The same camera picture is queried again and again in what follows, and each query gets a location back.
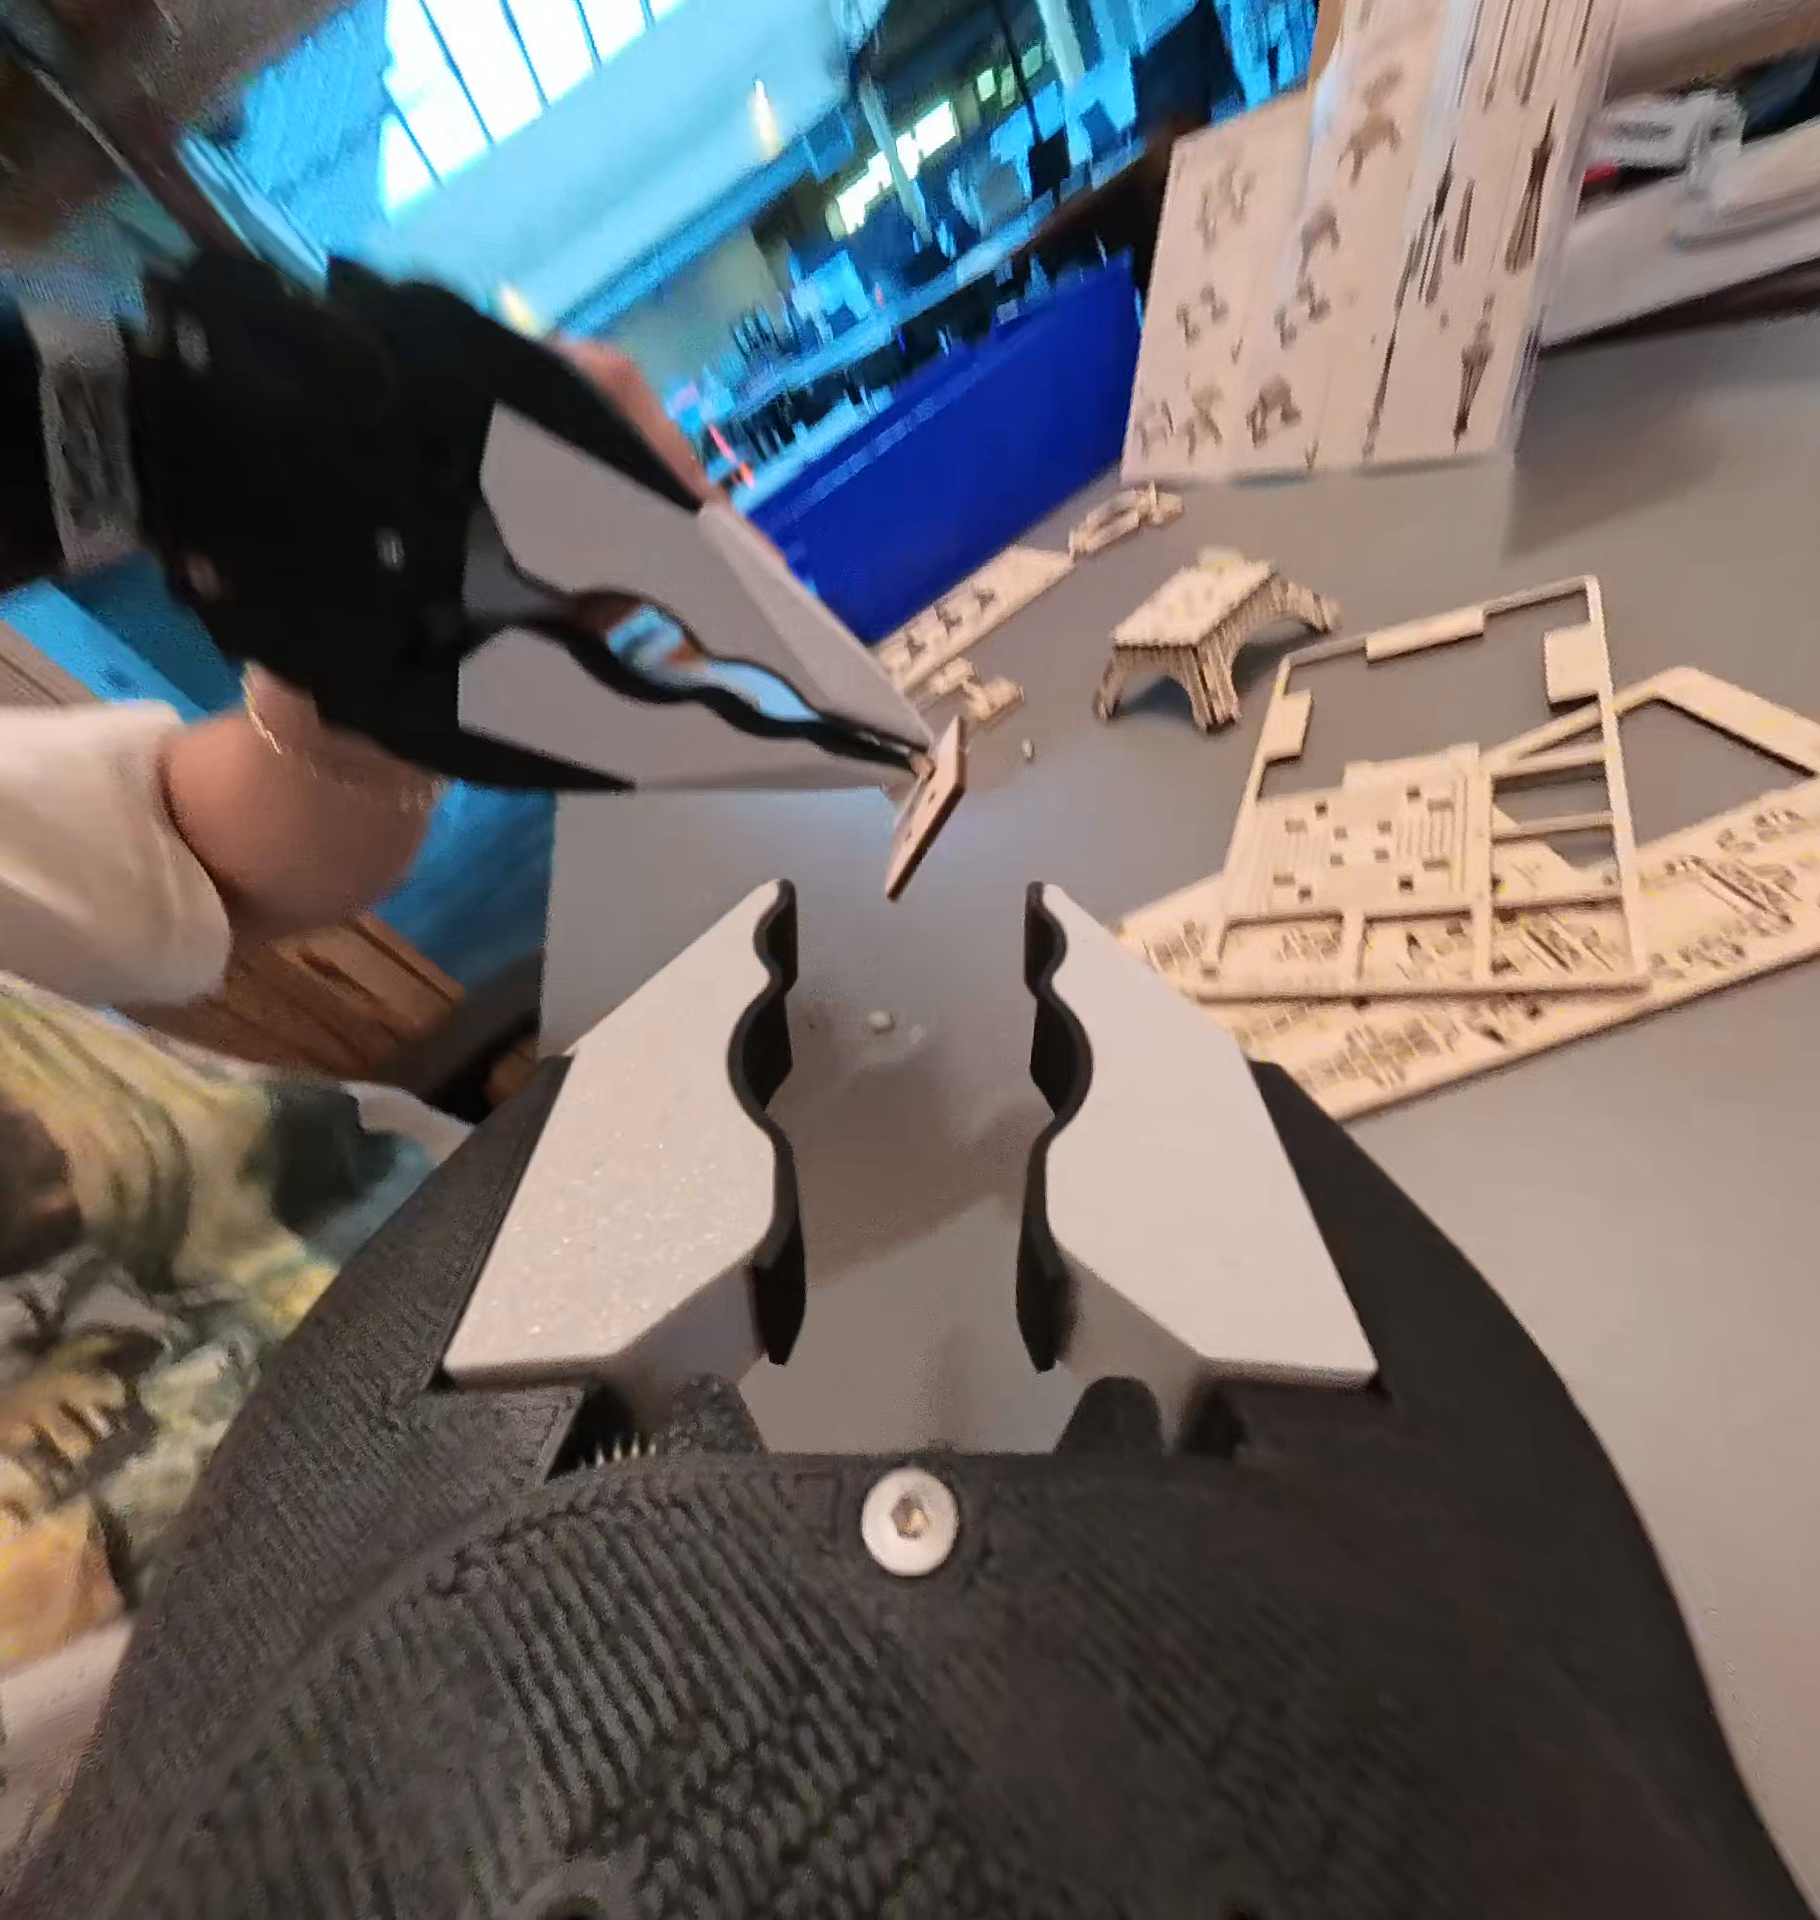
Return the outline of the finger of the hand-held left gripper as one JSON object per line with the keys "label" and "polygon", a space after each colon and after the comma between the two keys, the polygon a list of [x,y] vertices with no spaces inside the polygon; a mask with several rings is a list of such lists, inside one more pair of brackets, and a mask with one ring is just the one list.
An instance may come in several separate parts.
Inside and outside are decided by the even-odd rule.
{"label": "finger of the hand-held left gripper", "polygon": [[637,793],[891,786],[928,761],[907,738],[816,709],[745,659],[678,665],[586,633],[510,627],[460,673],[465,734]]}
{"label": "finger of the hand-held left gripper", "polygon": [[734,509],[673,503],[510,405],[490,415],[478,484],[504,560],[473,541],[475,652],[510,627],[582,633],[571,621],[582,600],[628,598],[711,656],[795,677],[816,709],[900,738],[927,730],[932,750],[915,703]]}

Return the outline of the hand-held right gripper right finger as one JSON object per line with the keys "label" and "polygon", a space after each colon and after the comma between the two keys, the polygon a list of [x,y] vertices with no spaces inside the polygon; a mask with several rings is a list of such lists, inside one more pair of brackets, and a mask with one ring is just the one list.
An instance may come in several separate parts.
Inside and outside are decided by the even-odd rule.
{"label": "hand-held right gripper right finger", "polygon": [[1052,882],[1022,906],[1016,1321],[1039,1375],[1134,1379],[1166,1429],[1223,1384],[1351,1393],[1378,1356],[1234,1040]]}

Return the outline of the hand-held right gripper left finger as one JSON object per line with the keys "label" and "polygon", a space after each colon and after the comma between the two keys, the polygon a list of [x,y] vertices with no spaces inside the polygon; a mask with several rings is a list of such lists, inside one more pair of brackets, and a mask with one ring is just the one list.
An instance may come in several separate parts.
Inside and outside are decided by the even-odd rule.
{"label": "hand-held right gripper left finger", "polygon": [[692,1379],[789,1363],[804,1313],[795,887],[776,878],[563,1054],[442,1356],[462,1388],[596,1385],[655,1417]]}

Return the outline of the small square wooden piece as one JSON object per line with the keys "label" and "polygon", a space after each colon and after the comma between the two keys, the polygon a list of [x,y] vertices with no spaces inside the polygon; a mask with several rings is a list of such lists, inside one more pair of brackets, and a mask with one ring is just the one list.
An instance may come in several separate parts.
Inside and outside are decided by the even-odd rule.
{"label": "small square wooden piece", "polygon": [[904,800],[888,862],[883,876],[883,898],[900,900],[923,867],[927,853],[938,842],[947,820],[968,790],[968,723],[954,718],[939,735],[928,766],[918,773]]}

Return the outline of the person's left forearm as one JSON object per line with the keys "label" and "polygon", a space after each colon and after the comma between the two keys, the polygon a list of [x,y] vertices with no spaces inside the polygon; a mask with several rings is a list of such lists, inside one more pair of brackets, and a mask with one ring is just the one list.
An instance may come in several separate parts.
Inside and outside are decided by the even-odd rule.
{"label": "person's left forearm", "polygon": [[355,920],[442,782],[250,665],[240,705],[0,706],[0,973],[83,1005],[187,1005],[233,959]]}

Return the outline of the person's left hand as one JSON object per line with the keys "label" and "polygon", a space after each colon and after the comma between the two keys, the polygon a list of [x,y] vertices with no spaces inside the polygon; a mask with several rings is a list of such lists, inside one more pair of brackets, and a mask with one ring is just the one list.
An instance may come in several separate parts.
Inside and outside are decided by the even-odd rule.
{"label": "person's left hand", "polygon": [[729,495],[712,484],[689,441],[664,412],[644,371],[618,348],[598,340],[565,338],[555,331],[547,341],[571,360],[625,418],[678,480],[702,502],[729,505]]}

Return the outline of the wooden puzzle sheet with trusses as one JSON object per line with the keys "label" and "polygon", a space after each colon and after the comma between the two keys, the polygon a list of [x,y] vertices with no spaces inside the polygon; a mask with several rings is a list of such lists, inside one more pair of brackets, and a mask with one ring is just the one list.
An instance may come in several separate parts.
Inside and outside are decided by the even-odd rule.
{"label": "wooden puzzle sheet with trusses", "polygon": [[1568,909],[1526,919],[1520,957],[1533,993],[1209,1003],[1207,1019],[1347,1122],[1820,959],[1820,721],[1697,667],[1616,694],[1621,721],[1645,706],[1672,709],[1802,781],[1640,850],[1642,990],[1546,992],[1550,963],[1574,957]]}

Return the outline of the brown wooden box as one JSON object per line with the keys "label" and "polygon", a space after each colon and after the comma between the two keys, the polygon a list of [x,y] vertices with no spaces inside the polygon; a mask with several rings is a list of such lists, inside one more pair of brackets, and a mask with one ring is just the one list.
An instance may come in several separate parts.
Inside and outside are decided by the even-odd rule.
{"label": "brown wooden box", "polygon": [[253,1068],[368,1081],[440,1030],[465,990],[393,928],[363,914],[240,947],[210,993],[130,1003],[130,1022]]}

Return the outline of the blue plastic bin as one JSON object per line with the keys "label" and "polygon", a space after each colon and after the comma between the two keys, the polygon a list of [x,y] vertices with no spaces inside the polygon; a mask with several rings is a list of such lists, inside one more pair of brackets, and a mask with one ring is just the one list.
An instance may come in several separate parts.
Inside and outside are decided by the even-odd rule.
{"label": "blue plastic bin", "polygon": [[739,509],[876,644],[1117,465],[1138,347],[1119,254],[912,374]]}

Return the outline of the wooden sheet remnant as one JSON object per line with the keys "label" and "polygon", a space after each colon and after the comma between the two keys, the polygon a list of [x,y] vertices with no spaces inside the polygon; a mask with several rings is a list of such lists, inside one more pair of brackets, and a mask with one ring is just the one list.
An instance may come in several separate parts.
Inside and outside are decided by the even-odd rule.
{"label": "wooden sheet remnant", "polygon": [[939,699],[939,681],[955,662],[1074,569],[1065,548],[1013,545],[912,614],[875,648],[875,659],[909,701]]}

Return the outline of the small wooden truss piece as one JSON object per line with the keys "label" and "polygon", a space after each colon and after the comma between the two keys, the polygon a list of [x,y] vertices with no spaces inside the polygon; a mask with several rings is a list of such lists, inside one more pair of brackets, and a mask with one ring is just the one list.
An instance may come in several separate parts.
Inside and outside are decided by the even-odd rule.
{"label": "small wooden truss piece", "polygon": [[1089,509],[1071,528],[1067,556],[1074,564],[1094,560],[1122,541],[1167,527],[1182,513],[1182,495],[1158,484],[1117,491]]}

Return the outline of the person's patterned clothing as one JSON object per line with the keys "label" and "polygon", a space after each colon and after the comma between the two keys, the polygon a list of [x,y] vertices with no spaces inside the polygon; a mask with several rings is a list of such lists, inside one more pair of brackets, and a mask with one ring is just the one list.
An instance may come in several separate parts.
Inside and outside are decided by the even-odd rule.
{"label": "person's patterned clothing", "polygon": [[0,973],[0,1911],[217,1442],[465,1135]]}

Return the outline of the wooden tower base model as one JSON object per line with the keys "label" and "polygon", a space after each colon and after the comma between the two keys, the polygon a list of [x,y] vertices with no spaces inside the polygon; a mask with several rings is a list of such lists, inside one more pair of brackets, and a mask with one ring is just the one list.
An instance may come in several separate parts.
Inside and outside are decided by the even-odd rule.
{"label": "wooden tower base model", "polygon": [[1333,600],[1273,561],[1207,550],[1116,625],[1093,713],[1113,721],[1138,680],[1167,681],[1197,731],[1223,731],[1238,716],[1234,661],[1246,644],[1280,630],[1331,635],[1339,621]]}

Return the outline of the pale printed panel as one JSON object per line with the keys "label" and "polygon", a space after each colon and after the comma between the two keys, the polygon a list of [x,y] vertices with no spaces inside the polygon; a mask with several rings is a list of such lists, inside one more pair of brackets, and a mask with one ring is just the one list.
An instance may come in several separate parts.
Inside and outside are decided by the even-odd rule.
{"label": "pale printed panel", "polygon": [[1311,95],[1296,91],[1175,143],[1125,418],[1125,487],[1214,483],[1251,448],[1244,415],[1273,331],[1282,233],[1301,207],[1311,117]]}

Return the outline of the wooden puzzle frame sheet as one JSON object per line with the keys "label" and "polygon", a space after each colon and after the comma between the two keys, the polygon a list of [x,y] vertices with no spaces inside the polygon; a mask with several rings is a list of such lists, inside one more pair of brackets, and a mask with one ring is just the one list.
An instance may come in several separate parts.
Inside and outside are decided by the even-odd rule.
{"label": "wooden puzzle frame sheet", "polygon": [[[1487,639],[1500,618],[1580,602],[1541,638],[1538,731],[1347,763],[1269,795],[1301,760],[1311,667],[1376,669]],[[1603,600],[1591,575],[1280,662],[1214,891],[1176,935],[1206,1005],[1630,995],[1649,980]]]}

